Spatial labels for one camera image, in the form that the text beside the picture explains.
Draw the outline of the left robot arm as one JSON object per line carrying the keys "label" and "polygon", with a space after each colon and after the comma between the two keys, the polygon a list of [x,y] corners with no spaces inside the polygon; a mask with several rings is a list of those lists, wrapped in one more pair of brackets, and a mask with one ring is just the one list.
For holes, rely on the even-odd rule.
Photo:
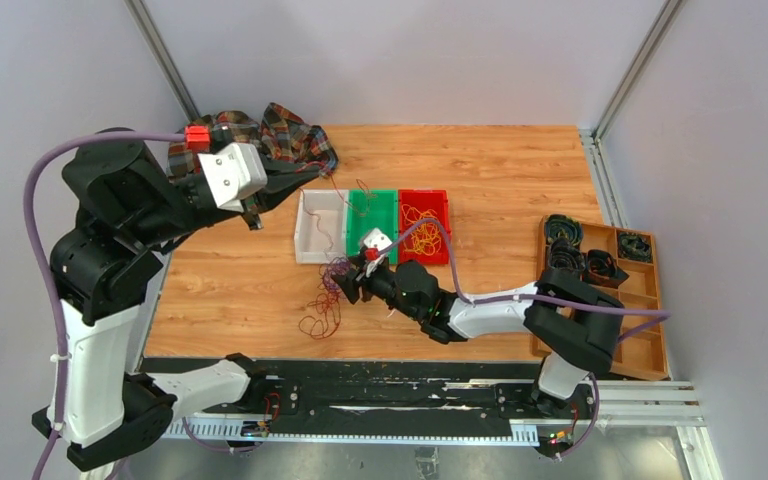
{"label": "left robot arm", "polygon": [[[78,200],[74,227],[45,252],[34,212],[42,171],[71,153],[62,177]],[[268,414],[273,404],[255,363],[231,354],[175,374],[132,373],[128,346],[162,257],[193,233],[260,216],[316,179],[317,166],[275,160],[249,143],[214,149],[210,133],[141,133],[116,127],[47,152],[25,185],[26,230],[55,321],[55,390],[32,417],[49,443],[89,472],[139,453],[177,421],[234,405]]]}

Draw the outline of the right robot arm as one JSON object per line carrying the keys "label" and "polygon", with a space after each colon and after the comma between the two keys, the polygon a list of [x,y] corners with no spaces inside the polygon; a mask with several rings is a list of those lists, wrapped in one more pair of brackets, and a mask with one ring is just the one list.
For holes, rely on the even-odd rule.
{"label": "right robot arm", "polygon": [[541,364],[531,400],[547,417],[569,407],[587,375],[606,374],[613,367],[623,305],[565,271],[546,269],[522,287],[478,295],[441,288],[416,261],[391,268],[357,256],[330,278],[350,303],[378,298],[441,344],[513,333],[540,340],[551,352]]}

